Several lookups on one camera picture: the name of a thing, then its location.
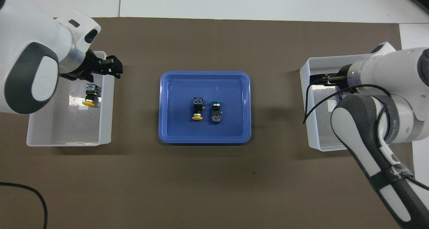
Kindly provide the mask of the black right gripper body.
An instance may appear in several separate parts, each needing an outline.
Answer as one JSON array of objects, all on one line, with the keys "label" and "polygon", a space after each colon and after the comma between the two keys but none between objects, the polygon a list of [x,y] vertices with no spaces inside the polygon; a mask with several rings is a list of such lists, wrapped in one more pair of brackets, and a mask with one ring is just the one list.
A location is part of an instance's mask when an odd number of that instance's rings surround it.
[{"label": "black right gripper body", "polygon": [[312,85],[334,86],[340,89],[348,88],[348,72],[351,65],[343,66],[337,73],[322,73],[312,75]]}]

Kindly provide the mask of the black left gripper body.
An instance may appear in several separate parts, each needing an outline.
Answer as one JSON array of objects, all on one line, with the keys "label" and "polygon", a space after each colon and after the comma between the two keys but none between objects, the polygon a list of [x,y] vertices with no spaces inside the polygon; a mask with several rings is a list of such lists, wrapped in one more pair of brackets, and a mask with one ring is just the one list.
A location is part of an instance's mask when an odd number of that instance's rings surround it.
[{"label": "black left gripper body", "polygon": [[88,80],[89,74],[114,76],[114,56],[102,59],[93,51],[73,51],[60,62],[60,71],[60,77],[68,80]]}]

